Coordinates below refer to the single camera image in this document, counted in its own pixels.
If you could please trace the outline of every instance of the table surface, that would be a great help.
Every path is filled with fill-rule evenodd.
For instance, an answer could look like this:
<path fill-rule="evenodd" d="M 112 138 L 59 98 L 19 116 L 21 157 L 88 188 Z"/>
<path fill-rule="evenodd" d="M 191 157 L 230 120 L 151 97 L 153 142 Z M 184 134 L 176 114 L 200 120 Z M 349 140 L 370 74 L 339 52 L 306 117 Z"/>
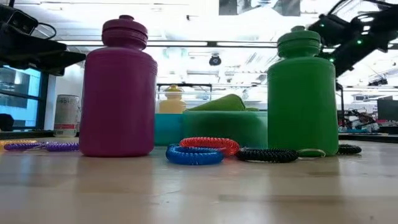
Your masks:
<path fill-rule="evenodd" d="M 164 148 L 122 159 L 2 152 L 0 223 L 397 223 L 398 145 L 344 142 L 363 152 L 218 166 L 170 164 Z"/>

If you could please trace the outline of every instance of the water bottle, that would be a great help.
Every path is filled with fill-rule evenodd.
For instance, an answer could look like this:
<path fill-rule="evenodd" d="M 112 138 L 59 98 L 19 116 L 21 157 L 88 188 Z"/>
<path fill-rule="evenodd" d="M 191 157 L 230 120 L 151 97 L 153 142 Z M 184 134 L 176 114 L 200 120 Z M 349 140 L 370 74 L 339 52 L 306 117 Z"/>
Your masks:
<path fill-rule="evenodd" d="M 336 154 L 335 67 L 314 57 L 320 52 L 320 36 L 295 27 L 278 40 L 278 51 L 283 60 L 269 68 L 267 77 L 269 147 Z"/>
<path fill-rule="evenodd" d="M 80 151 L 93 157 L 144 156 L 154 147 L 157 63 L 142 52 L 147 29 L 131 16 L 105 22 L 106 47 L 87 55 Z"/>

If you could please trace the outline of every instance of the teal container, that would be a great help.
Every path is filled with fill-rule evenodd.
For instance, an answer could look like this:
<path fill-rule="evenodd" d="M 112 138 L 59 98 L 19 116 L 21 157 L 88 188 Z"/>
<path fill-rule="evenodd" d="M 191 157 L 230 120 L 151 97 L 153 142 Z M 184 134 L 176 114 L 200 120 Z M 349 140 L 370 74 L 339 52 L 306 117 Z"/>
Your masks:
<path fill-rule="evenodd" d="M 182 140 L 182 114 L 155 114 L 155 145 L 168 146 Z"/>
<path fill-rule="evenodd" d="M 241 147 L 267 147 L 267 112 L 186 111 L 183 137 L 229 138 Z"/>
<path fill-rule="evenodd" d="M 314 57 L 320 52 L 320 36 L 295 27 L 278 40 L 278 51 L 284 60 L 271 66 L 267 77 L 269 147 L 336 154 L 335 67 Z"/>

